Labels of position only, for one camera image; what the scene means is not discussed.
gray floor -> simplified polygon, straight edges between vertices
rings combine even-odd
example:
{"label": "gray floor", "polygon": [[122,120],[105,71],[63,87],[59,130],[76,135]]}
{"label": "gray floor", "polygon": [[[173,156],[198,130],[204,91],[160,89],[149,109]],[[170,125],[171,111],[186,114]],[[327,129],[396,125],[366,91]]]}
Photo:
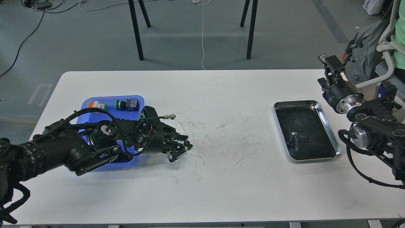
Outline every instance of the gray floor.
{"label": "gray floor", "polygon": [[[55,5],[60,0],[51,2]],[[54,11],[76,2],[67,0]],[[191,0],[146,2],[151,28],[136,4],[144,61],[137,56],[127,4],[94,12],[75,6],[64,13],[45,13],[38,30],[22,46],[15,66],[0,78],[0,118],[37,121],[67,71],[201,70],[203,18],[207,70],[320,69],[318,55],[341,56],[356,27],[381,17],[367,15],[363,2],[260,0],[251,60],[245,59],[250,11],[245,27],[239,26],[243,0],[212,0],[204,7]],[[113,3],[118,2],[88,0],[81,6],[98,9]],[[41,16],[42,12],[22,7],[18,0],[0,0],[0,73],[13,63],[19,45]],[[29,139],[33,128],[0,122],[0,136],[19,144]],[[286,227],[286,223],[266,227]],[[303,227],[368,225],[342,221],[304,223]]]}

white box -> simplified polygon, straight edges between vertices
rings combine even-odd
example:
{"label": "white box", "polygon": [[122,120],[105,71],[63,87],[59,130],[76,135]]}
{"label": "white box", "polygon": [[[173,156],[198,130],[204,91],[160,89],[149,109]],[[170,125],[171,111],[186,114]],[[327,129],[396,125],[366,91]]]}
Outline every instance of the white box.
{"label": "white box", "polygon": [[378,14],[381,10],[384,0],[366,0],[363,4],[363,9],[369,14]]}

metal tray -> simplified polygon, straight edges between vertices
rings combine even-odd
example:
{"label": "metal tray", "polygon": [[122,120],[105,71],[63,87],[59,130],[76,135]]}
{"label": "metal tray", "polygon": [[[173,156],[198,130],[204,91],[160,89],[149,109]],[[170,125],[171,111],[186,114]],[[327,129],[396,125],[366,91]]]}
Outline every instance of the metal tray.
{"label": "metal tray", "polygon": [[274,110],[288,155],[293,161],[318,162],[342,155],[342,149],[318,102],[277,102]]}

table leg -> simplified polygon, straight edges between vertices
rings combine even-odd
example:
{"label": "table leg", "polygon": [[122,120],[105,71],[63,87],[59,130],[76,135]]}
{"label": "table leg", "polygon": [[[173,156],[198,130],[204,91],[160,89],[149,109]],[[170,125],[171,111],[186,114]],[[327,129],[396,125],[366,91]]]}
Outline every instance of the table leg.
{"label": "table leg", "polygon": [[252,17],[250,18],[249,40],[247,41],[246,59],[250,59],[250,56],[252,54],[254,25],[256,23],[257,2],[258,0],[253,0]]}
{"label": "table leg", "polygon": [[370,228],[382,228],[379,220],[368,220]]}
{"label": "table leg", "polygon": [[129,10],[131,12],[132,25],[134,26],[136,47],[138,48],[139,60],[143,60],[143,51],[142,51],[141,37],[139,35],[138,21],[136,19],[135,4],[133,0],[128,0],[128,4]]}
{"label": "table leg", "polygon": [[143,3],[143,0],[139,0],[139,5],[141,6],[143,18],[145,18],[146,26],[148,28],[151,26],[151,22],[149,21],[148,13],[146,12],[145,4]]}
{"label": "table leg", "polygon": [[289,222],[290,228],[301,228],[300,222]]}
{"label": "table leg", "polygon": [[245,0],[245,6],[243,7],[242,19],[241,19],[241,27],[245,25],[245,19],[247,14],[247,9],[249,8],[250,0]]}

blue tray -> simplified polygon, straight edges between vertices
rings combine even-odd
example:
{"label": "blue tray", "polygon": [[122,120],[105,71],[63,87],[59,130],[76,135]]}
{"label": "blue tray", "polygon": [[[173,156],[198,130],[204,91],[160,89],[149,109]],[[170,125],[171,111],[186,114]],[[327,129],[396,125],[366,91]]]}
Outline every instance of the blue tray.
{"label": "blue tray", "polygon": [[[115,101],[120,100],[120,101],[126,101],[127,99],[136,99],[139,102],[139,111],[136,112],[129,112],[129,111],[122,111],[122,110],[116,110],[115,109]],[[99,101],[102,104],[108,105],[108,112],[111,113],[115,118],[118,119],[126,119],[126,120],[138,120],[139,113],[143,109],[144,106],[144,100],[143,97],[138,96],[138,95],[130,95],[130,96],[112,96],[112,97],[90,97],[89,99],[85,100],[83,104],[81,105],[81,109],[87,108],[87,105],[91,101]],[[111,118],[104,114],[104,113],[86,113],[84,115],[81,115],[77,118],[76,123],[98,123],[102,120],[111,120]],[[122,148],[122,141],[120,140],[118,142],[119,145],[121,145]],[[130,153],[137,153],[137,151],[134,149],[134,147],[128,148],[128,152]],[[120,167],[127,167],[132,164],[134,164],[137,161],[138,157],[134,157],[131,161],[125,161],[125,160],[115,160],[111,163],[105,164],[99,168],[120,168]]]}

